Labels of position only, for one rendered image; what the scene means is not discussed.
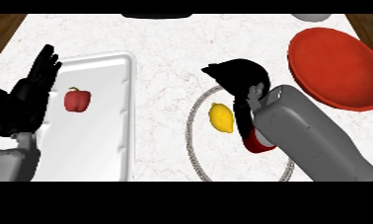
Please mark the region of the red bell pepper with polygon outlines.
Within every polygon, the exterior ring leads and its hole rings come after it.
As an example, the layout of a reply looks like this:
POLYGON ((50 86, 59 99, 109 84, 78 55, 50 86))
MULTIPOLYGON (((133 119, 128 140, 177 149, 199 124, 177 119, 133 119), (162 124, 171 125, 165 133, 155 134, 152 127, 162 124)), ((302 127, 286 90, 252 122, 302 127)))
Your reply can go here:
POLYGON ((63 96, 63 107, 68 112, 84 112, 90 104, 90 92, 71 87, 63 96))

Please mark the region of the black flat appliance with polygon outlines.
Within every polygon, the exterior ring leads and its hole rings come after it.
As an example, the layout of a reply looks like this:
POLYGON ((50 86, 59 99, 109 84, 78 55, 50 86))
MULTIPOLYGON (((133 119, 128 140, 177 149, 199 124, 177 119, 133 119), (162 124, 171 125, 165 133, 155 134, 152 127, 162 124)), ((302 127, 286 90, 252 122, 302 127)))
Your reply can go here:
POLYGON ((192 14, 121 14, 125 18, 143 19, 143 20, 171 20, 184 19, 192 14))

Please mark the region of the pale grey round vessel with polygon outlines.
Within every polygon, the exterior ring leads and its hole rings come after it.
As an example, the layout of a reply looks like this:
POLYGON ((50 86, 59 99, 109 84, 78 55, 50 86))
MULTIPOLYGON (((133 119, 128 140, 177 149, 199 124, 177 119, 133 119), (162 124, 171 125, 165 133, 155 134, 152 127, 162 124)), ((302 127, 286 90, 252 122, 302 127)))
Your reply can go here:
POLYGON ((330 15, 329 14, 293 14, 293 17, 304 22, 317 23, 323 22, 330 15))

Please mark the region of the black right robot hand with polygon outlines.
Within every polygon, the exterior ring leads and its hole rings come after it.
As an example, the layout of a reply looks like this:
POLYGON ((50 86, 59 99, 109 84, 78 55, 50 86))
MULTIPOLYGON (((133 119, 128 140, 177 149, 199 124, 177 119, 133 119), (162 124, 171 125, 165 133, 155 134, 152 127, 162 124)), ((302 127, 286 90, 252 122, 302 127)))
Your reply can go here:
POLYGON ((245 99, 249 88, 258 85, 262 85, 261 98, 267 96, 271 87, 270 76, 256 62, 237 58, 221 63, 211 63, 200 71, 234 98, 245 99))

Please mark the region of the round grey-rimmed placemat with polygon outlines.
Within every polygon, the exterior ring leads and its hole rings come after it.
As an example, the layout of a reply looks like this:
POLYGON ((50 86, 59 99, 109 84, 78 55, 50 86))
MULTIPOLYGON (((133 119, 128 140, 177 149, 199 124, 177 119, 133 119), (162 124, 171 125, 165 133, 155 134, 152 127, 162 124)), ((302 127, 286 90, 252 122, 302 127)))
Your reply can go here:
POLYGON ((253 154, 242 143, 237 128, 218 131, 209 123, 212 104, 230 109, 231 98, 220 86, 212 87, 196 99, 186 120, 186 152, 203 182, 287 182, 295 163, 284 152, 253 154))

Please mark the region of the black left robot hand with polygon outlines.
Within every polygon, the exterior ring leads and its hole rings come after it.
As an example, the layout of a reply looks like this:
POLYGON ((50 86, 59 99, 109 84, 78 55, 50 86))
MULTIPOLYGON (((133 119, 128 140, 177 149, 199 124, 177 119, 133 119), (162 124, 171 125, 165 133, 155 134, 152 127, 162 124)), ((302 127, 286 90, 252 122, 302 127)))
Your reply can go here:
POLYGON ((22 78, 12 92, 0 89, 0 136, 19 132, 35 132, 41 127, 51 87, 62 68, 54 47, 46 45, 32 64, 26 78, 22 78))

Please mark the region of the white rectangular tray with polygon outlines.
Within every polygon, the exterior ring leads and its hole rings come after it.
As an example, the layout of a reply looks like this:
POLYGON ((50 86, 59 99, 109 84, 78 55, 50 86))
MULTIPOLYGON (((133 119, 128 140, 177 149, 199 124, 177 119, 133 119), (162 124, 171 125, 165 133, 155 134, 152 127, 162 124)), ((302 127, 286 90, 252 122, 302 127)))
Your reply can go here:
POLYGON ((133 179, 135 58, 128 51, 62 59, 44 124, 37 132, 37 182, 133 179), (84 112, 68 112, 71 87, 90 92, 84 112))

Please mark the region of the black and red bottle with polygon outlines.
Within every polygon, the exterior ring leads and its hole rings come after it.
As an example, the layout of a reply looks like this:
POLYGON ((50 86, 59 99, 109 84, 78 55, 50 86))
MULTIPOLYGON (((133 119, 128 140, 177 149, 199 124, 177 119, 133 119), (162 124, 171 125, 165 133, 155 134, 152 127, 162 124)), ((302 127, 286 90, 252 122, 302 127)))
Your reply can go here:
POLYGON ((256 137, 255 126, 252 122, 250 108, 248 103, 240 100, 233 102, 233 111, 236 118, 236 125, 242 142, 246 150, 250 153, 262 153, 274 149, 274 146, 265 146, 256 137))

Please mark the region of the red bowl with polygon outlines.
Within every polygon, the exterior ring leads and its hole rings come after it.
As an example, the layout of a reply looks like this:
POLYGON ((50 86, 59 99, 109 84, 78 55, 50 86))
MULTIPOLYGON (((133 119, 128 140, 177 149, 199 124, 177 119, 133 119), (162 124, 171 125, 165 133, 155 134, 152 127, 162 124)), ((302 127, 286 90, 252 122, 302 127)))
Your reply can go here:
POLYGON ((289 68, 309 96, 327 106, 373 111, 373 49, 329 28, 296 33, 289 43, 289 68))

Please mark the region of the yellow lemon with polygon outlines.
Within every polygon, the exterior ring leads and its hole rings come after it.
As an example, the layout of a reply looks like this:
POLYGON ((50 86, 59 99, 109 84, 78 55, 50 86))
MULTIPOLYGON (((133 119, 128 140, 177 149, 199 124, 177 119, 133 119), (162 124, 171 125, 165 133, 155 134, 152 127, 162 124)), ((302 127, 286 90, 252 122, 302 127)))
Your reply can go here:
POLYGON ((212 103, 208 116, 212 127, 220 132, 231 133, 234 119, 228 107, 224 104, 212 103))

